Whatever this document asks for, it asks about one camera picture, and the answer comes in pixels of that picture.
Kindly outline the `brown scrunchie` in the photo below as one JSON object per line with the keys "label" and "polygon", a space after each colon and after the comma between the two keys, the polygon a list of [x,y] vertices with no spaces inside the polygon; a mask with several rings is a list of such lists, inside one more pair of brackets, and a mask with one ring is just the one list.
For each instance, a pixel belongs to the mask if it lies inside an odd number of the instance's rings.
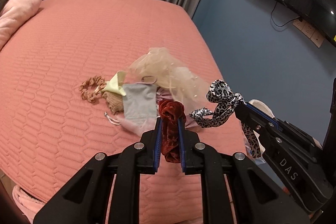
{"label": "brown scrunchie", "polygon": [[80,97],[89,103],[95,103],[102,89],[106,86],[105,78],[93,76],[86,79],[79,86]]}

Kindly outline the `wall socket panel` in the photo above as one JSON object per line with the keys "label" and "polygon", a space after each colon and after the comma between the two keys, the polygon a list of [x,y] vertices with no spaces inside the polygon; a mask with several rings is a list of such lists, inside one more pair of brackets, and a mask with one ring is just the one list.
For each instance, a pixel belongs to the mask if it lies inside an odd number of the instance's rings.
{"label": "wall socket panel", "polygon": [[311,24],[303,19],[295,19],[293,25],[300,30],[307,38],[309,38],[316,47],[320,48],[323,44],[323,35],[316,30]]}

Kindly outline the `beige tulle fabric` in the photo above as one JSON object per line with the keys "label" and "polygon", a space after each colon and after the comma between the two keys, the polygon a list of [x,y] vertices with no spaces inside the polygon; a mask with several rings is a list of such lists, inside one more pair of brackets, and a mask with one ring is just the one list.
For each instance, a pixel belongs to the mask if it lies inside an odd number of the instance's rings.
{"label": "beige tulle fabric", "polygon": [[139,77],[154,77],[156,84],[170,92],[173,100],[181,102],[187,113],[205,107],[209,84],[189,70],[166,48],[151,48],[134,61],[129,70]]}

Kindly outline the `grey fabric pouch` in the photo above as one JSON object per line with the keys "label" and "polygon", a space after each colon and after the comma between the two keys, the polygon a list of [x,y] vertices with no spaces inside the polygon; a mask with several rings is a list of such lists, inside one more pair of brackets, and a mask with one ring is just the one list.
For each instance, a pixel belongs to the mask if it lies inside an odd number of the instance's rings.
{"label": "grey fabric pouch", "polygon": [[127,120],[143,124],[157,118],[157,87],[153,84],[124,84],[123,113]]}

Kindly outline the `beige ribbed sock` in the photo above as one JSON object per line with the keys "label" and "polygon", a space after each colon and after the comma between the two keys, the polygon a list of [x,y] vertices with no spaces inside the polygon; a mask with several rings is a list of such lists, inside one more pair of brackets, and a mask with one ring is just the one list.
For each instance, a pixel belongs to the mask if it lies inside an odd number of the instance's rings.
{"label": "beige ribbed sock", "polygon": [[110,111],[113,115],[123,112],[122,95],[112,93],[112,92],[104,92],[102,94],[102,97],[106,100],[108,108],[110,109]]}

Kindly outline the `pink pillow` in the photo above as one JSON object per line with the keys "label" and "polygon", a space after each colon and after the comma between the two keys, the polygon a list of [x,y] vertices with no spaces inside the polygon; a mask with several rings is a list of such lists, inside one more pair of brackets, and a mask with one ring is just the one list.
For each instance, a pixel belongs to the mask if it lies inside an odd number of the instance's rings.
{"label": "pink pillow", "polygon": [[42,0],[9,0],[5,4],[1,11],[1,49],[18,28],[38,12],[41,2]]}

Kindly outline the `dark red velvet scrunchie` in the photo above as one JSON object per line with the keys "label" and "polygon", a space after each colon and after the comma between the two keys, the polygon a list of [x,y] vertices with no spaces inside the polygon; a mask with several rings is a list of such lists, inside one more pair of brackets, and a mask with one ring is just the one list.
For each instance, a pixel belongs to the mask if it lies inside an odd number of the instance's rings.
{"label": "dark red velvet scrunchie", "polygon": [[182,119],[186,123],[185,108],[181,102],[163,100],[159,102],[158,112],[162,121],[161,153],[167,162],[180,163],[178,122]]}

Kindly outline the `lilac fabric pouch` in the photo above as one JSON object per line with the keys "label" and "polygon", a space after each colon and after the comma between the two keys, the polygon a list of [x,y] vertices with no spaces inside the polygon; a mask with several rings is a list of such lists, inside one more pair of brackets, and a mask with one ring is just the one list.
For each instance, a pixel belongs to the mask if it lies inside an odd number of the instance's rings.
{"label": "lilac fabric pouch", "polygon": [[[157,90],[157,106],[161,101],[165,100],[172,100],[173,97],[170,94],[168,90],[159,88]],[[134,122],[132,120],[124,118],[121,114],[116,115],[116,120],[120,123],[120,125],[128,130],[129,132],[132,132],[136,134],[137,136],[141,136],[144,132],[147,132],[149,130],[155,129],[155,124],[157,118],[141,118],[139,122]]]}

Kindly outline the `light green cloth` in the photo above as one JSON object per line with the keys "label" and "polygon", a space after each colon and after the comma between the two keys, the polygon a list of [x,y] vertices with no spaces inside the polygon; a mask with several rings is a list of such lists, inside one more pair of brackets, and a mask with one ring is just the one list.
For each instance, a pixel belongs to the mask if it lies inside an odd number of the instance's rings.
{"label": "light green cloth", "polygon": [[106,86],[102,89],[102,92],[110,92],[126,96],[126,91],[124,91],[122,87],[125,77],[125,71],[118,71],[109,81],[106,82]]}

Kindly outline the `leopard print scrunchie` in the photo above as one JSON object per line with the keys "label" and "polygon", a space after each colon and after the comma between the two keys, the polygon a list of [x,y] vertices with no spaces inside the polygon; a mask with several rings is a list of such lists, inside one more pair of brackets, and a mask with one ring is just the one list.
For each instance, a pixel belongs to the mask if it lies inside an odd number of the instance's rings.
{"label": "leopard print scrunchie", "polygon": [[[225,124],[235,108],[245,102],[242,95],[234,93],[224,80],[215,80],[210,85],[206,98],[209,102],[217,104],[214,111],[201,108],[189,114],[202,128],[219,127]],[[243,122],[241,122],[241,127],[251,149],[252,158],[260,158],[262,153],[254,131]]]}

